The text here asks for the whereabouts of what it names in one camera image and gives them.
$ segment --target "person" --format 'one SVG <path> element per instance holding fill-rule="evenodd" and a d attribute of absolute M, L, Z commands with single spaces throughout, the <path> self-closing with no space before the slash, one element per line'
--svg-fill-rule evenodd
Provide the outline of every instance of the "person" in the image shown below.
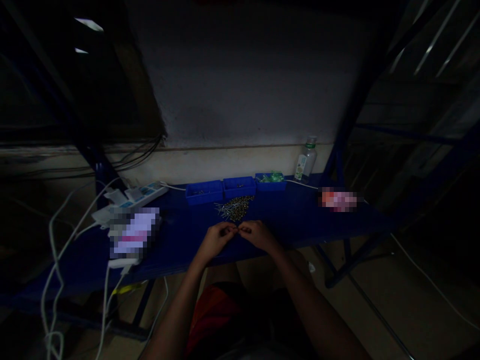
<path fill-rule="evenodd" d="M 262 306 L 249 297 L 235 263 L 210 267 L 196 301 L 205 268 L 236 234 L 271 256 L 280 275 L 272 284 L 280 285 Z M 302 255 L 288 255 L 261 221 L 244 221 L 208 228 L 141 357 L 156 359 L 371 358 L 315 287 Z"/>

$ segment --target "power strip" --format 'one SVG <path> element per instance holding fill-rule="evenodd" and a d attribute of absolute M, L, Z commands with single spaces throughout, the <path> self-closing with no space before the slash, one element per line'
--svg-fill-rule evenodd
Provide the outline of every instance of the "power strip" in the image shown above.
<path fill-rule="evenodd" d="M 141 208 L 145 204 L 162 196 L 167 191 L 169 191 L 169 188 L 163 186 L 160 181 L 152 182 L 140 188 L 134 187 L 125 190 L 128 198 L 118 189 L 111 190 L 105 193 L 104 196 L 113 201 L 113 203 L 95 211 L 91 214 L 91 217 L 100 224 L 103 229 L 108 228 L 111 218 L 110 208 Z"/>

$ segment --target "floor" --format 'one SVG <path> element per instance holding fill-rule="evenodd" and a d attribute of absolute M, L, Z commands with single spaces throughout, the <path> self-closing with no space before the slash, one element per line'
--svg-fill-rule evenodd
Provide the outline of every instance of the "floor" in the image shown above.
<path fill-rule="evenodd" d="M 352 251 L 364 241 L 363 238 L 353 239 Z M 323 248 L 337 267 L 344 262 L 341 241 L 326 244 Z M 361 263 L 354 269 L 352 276 L 415 359 L 451 359 L 480 342 L 480 331 L 467 325 L 451 310 L 393 241 L 387 241 L 373 254 L 388 251 L 394 251 L 395 255 Z M 458 274 L 445 264 L 432 259 L 424 261 L 425 256 L 421 251 L 412 251 L 414 259 L 427 270 L 455 306 L 470 320 L 480 323 L 480 290 L 466 280 L 459 281 Z M 332 289 L 325 288 L 325 278 L 330 276 L 330 272 L 317 252 L 310 247 L 300 249 L 300 252 L 315 267 L 312 276 L 317 288 L 350 326 L 374 360 L 408 359 L 348 278 Z M 271 259 L 264 256 L 240 261 L 237 265 L 247 289 L 252 294 L 262 294 L 265 288 L 263 281 L 268 281 L 273 271 Z M 170 295 L 166 306 L 182 278 L 183 274 L 167 277 Z M 143 289 L 139 289 L 120 297 L 119 311 L 122 319 L 133 320 L 142 292 Z M 148 327 L 153 322 L 164 297 L 164 282 L 158 279 L 142 319 L 143 327 Z M 98 331 L 85 331 L 73 357 L 69 359 L 95 359 L 95 346 L 99 342 L 99 336 Z M 136 340 L 107 336 L 103 359 L 136 360 L 142 348 L 143 344 Z"/>

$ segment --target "blue metal shelf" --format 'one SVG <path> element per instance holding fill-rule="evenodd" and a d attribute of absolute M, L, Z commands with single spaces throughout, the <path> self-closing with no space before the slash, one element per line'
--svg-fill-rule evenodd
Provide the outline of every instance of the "blue metal shelf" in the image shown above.
<path fill-rule="evenodd" d="M 338 183 L 314 174 L 312 185 L 339 186 Z M 358 212 L 330 212 L 318 207 L 317 191 L 289 182 L 285 191 L 258 192 L 245 220 L 262 220 L 274 232 L 278 240 L 289 249 L 325 244 L 345 238 L 392 231 L 395 223 L 387 216 L 363 203 Z M 146 259 L 134 267 L 124 283 L 155 279 L 183 272 L 195 256 L 207 228 L 222 221 L 213 204 L 189 206 L 185 193 L 170 190 L 152 201 L 149 207 L 159 207 L 164 222 L 155 244 Z M 70 245 L 60 261 L 65 281 L 62 296 L 101 290 L 109 259 L 110 241 L 107 230 L 99 228 L 85 232 Z M 265 255 L 239 235 L 234 237 L 211 265 L 221 265 Z M 38 300 L 50 269 L 28 284 L 17 296 Z M 120 270 L 110 272 L 109 283 L 118 281 Z M 51 283 L 47 298 L 52 299 L 59 288 Z"/>

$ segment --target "pile of screws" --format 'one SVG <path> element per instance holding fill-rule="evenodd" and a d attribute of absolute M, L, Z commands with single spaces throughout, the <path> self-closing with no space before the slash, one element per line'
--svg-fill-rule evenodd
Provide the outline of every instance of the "pile of screws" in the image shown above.
<path fill-rule="evenodd" d="M 223 221 L 228 221 L 230 219 L 231 221 L 239 222 L 249 209 L 249 201 L 253 199 L 255 199 L 255 196 L 240 196 L 233 198 L 225 205 L 215 202 L 215 210 L 218 211 L 218 214 L 223 218 Z"/>

